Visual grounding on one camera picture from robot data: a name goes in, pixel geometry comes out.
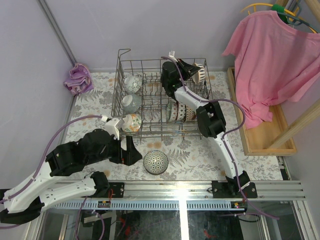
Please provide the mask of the black patterned bowl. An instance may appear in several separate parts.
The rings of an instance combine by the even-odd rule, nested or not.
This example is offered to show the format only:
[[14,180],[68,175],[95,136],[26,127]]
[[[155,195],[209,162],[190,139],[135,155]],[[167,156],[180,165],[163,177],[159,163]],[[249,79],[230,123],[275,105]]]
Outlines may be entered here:
[[167,170],[169,159],[164,152],[153,150],[144,156],[143,166],[149,174],[161,175]]

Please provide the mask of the grey dotted bowl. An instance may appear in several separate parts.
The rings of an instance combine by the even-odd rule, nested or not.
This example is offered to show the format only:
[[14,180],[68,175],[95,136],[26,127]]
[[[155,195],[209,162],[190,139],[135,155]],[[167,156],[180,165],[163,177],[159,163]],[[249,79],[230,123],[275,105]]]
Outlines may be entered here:
[[136,94],[129,94],[123,97],[121,103],[125,113],[133,114],[137,112],[142,105],[142,98]]

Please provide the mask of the green diamond patterned bowl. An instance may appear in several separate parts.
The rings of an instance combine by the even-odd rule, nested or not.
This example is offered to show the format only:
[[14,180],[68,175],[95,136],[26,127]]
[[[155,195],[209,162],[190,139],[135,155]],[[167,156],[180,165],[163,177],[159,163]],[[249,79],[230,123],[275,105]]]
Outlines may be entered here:
[[167,121],[167,122],[175,122],[175,121],[173,120],[173,116],[172,116],[173,103],[176,103],[176,102],[169,101],[168,104],[167,104],[167,106],[166,106],[166,121]]

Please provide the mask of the brown lattice patterned bowl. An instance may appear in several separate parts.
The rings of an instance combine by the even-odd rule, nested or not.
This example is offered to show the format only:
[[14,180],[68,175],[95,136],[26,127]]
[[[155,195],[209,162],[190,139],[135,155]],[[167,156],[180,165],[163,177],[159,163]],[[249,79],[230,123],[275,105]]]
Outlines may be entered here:
[[196,112],[193,111],[189,106],[186,106],[185,109],[186,109],[185,122],[193,121],[197,117]]

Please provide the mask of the yellow floral bowl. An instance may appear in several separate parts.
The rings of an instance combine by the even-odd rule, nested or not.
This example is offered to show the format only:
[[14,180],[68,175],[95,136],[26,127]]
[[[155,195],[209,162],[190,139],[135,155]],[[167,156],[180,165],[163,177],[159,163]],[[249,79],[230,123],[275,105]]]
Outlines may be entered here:
[[121,129],[126,133],[136,133],[142,125],[142,118],[139,114],[127,114],[123,119]]

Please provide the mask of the cream bowl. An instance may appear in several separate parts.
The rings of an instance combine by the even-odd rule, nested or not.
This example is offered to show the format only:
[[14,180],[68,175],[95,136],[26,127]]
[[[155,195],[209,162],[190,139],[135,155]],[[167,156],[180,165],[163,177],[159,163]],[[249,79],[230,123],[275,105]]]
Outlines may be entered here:
[[195,84],[201,84],[206,79],[206,70],[205,67],[200,63],[193,63],[193,66],[199,67],[198,72],[193,76],[193,81]]

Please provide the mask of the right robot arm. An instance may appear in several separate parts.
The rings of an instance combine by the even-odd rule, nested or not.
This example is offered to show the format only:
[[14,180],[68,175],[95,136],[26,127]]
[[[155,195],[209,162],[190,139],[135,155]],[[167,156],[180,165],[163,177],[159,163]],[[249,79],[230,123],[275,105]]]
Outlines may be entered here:
[[229,194],[236,198],[240,197],[245,193],[251,180],[236,160],[231,148],[227,134],[232,131],[226,130],[226,120],[219,102],[229,102],[238,108],[240,106],[228,99],[205,99],[187,87],[185,81],[199,74],[203,70],[201,66],[188,64],[172,56],[163,56],[162,59],[166,60],[161,70],[162,87],[168,97],[185,104],[196,113],[200,133],[221,156]]

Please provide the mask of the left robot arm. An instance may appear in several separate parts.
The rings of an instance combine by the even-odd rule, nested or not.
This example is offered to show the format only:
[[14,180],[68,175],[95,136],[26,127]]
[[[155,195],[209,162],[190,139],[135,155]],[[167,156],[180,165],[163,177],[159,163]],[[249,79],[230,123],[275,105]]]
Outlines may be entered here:
[[1,189],[0,199],[4,209],[0,212],[0,221],[22,225],[65,201],[79,197],[105,197],[110,184],[101,171],[61,187],[54,187],[54,184],[100,161],[131,166],[142,158],[132,136],[126,137],[126,149],[122,149],[121,140],[103,129],[95,129],[78,141],[61,144],[45,157],[36,176],[14,188]]

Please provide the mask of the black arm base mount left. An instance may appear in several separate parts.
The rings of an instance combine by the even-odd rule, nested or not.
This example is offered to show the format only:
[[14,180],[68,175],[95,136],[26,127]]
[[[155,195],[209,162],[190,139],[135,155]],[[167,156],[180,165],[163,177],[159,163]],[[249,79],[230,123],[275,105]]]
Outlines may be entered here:
[[107,197],[109,199],[122,199],[125,193],[124,182],[111,182],[107,191]]

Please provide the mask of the white bowl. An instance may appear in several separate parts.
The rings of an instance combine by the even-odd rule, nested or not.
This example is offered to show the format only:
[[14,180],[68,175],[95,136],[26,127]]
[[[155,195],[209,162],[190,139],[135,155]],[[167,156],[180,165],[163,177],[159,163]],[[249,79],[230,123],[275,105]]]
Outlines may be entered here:
[[179,122],[181,118],[181,107],[179,102],[172,104],[172,117],[175,122]]
[[186,105],[182,102],[178,102],[177,121],[183,122],[186,118]]

